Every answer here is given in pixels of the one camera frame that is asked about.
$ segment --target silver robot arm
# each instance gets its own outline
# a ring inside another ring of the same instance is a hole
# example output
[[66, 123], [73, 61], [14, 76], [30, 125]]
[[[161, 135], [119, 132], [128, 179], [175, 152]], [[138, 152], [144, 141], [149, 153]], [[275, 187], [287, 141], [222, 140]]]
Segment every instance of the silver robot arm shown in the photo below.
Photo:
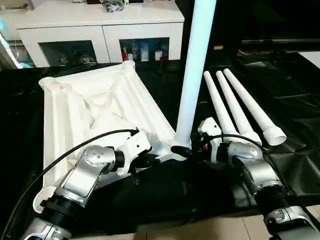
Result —
[[117, 150], [98, 145], [86, 147], [53, 196], [42, 201], [42, 213], [31, 222], [21, 239], [70, 239], [78, 217], [97, 187], [100, 176], [110, 172], [116, 172], [120, 176], [128, 173], [131, 162], [150, 150], [150, 142], [141, 131]]
[[[198, 132], [214, 136], [221, 130], [213, 118], [203, 121]], [[253, 144], [222, 142], [221, 138], [210, 140], [210, 161], [224, 162], [239, 170], [245, 184], [264, 216], [264, 223], [273, 240], [320, 240], [315, 227], [297, 197], [291, 195], [277, 173], [263, 158], [263, 153]]]

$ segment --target white pipe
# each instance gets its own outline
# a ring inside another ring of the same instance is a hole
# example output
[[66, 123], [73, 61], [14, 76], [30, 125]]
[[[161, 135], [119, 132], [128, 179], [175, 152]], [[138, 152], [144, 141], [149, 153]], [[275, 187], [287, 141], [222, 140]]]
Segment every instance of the white pipe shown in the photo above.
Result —
[[254, 98], [248, 93], [248, 91], [241, 85], [238, 79], [233, 75], [229, 69], [225, 69], [224, 74], [227, 79], [236, 90], [256, 122], [259, 124], [260, 128], [263, 131], [263, 136], [271, 146], [276, 146], [282, 144], [287, 136], [285, 133], [276, 126], [268, 115], [262, 110]]
[[[39, 81], [44, 91], [43, 168], [66, 152], [64, 109], [60, 85], [53, 77]], [[50, 186], [68, 171], [67, 159], [55, 165], [43, 178], [43, 187]]]
[[[224, 102], [222, 101], [220, 94], [218, 92], [218, 89], [208, 71], [205, 71], [203, 73], [206, 85], [208, 86], [208, 90], [211, 96], [211, 100], [216, 112], [216, 115], [218, 117], [221, 130], [224, 134], [235, 134], [239, 135], [237, 132], [234, 123], [232, 122], [229, 113], [226, 109], [226, 106], [224, 105]], [[240, 138], [234, 138], [234, 137], [225, 137], [223, 140], [227, 141], [233, 141], [233, 142], [244, 142], [244, 140]]]
[[241, 109], [240, 104], [238, 103], [222, 71], [217, 71], [216, 77], [218, 78], [224, 97], [226, 99], [226, 102], [228, 103], [228, 106], [230, 108], [230, 111], [232, 113], [233, 119], [238, 128], [239, 133], [242, 136], [256, 141], [261, 145], [262, 142], [260, 140], [260, 137], [252, 129], [244, 111]]
[[199, 89], [214, 20], [217, 0], [195, 0], [188, 54], [176, 126], [177, 145], [191, 147], [190, 135], [194, 122]]

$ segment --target cabinet door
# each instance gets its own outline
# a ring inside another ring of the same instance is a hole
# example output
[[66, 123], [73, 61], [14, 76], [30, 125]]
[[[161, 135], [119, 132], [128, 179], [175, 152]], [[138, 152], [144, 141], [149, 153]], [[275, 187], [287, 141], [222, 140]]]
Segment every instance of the cabinet door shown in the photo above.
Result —
[[18, 30], [37, 67], [109, 63], [102, 26], [68, 26]]
[[[131, 51], [134, 55], [135, 51], [138, 51], [138, 55], [143, 55], [142, 52], [148, 51], [149, 61], [158, 60], [155, 51], [160, 51], [160, 45], [168, 45], [169, 60], [180, 59], [183, 25], [183, 22], [175, 22], [103, 26], [110, 62], [122, 63], [123, 56], [129, 54], [128, 44], [129, 47], [131, 45]], [[137, 61], [147, 60], [140, 56]]]

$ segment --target black tablecloth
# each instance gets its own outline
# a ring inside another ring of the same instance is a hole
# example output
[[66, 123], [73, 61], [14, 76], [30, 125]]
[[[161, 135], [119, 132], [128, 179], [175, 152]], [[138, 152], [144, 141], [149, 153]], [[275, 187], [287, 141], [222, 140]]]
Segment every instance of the black tablecloth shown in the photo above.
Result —
[[[215, 76], [229, 68], [238, 77], [276, 125], [287, 141], [268, 147], [281, 174], [304, 205], [320, 204], [320, 70], [302, 56], [260, 55], [227, 57], [217, 55], [205, 70]], [[79, 73], [110, 64], [7, 70], [0, 72], [2, 94], [1, 225], [21, 191], [43, 168], [44, 95], [41, 78]], [[180, 61], [141, 62], [136, 72], [175, 129], [184, 77]], [[262, 132], [242, 105], [252, 127]], [[194, 118], [192, 139], [202, 120], [215, 114], [207, 87], [202, 83]], [[85, 209], [77, 233], [134, 232], [141, 224], [238, 213], [252, 209], [242, 179], [230, 169], [218, 171], [205, 163], [169, 160], [140, 174], [141, 184], [130, 177], [99, 189]], [[13, 238], [19, 236], [35, 215], [34, 195], [41, 183], [25, 199], [12, 225]]]

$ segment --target white shelf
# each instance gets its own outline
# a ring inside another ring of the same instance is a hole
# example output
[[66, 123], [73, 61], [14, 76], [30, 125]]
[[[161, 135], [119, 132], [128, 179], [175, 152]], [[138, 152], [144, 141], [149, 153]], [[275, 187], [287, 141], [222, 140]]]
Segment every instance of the white shelf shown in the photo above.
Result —
[[72, 3], [71, 0], [49, 0], [28, 12], [17, 29], [183, 23], [184, 16], [174, 0], [131, 3], [119, 12], [107, 12], [101, 4]]

